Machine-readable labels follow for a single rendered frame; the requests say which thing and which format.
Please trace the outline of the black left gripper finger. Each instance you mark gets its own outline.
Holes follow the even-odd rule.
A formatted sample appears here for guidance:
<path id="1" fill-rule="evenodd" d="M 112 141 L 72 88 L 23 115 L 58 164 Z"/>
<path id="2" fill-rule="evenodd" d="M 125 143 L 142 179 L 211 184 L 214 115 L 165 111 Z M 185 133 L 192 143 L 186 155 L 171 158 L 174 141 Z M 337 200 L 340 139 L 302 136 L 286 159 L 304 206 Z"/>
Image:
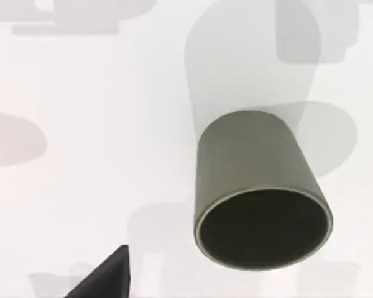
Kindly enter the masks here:
<path id="1" fill-rule="evenodd" d="M 129 245 L 121 245 L 63 298 L 129 298 Z"/>

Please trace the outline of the olive grey cup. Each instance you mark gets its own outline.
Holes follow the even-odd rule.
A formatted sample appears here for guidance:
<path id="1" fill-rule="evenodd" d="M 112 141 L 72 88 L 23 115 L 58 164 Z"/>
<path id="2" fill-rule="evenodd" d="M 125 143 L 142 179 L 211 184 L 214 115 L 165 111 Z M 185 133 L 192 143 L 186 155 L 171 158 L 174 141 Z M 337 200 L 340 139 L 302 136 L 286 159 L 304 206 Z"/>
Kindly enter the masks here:
<path id="1" fill-rule="evenodd" d="M 232 269 L 284 268 L 329 239 L 333 215 L 291 129 L 262 111 L 221 116 L 198 141 L 193 233 Z"/>

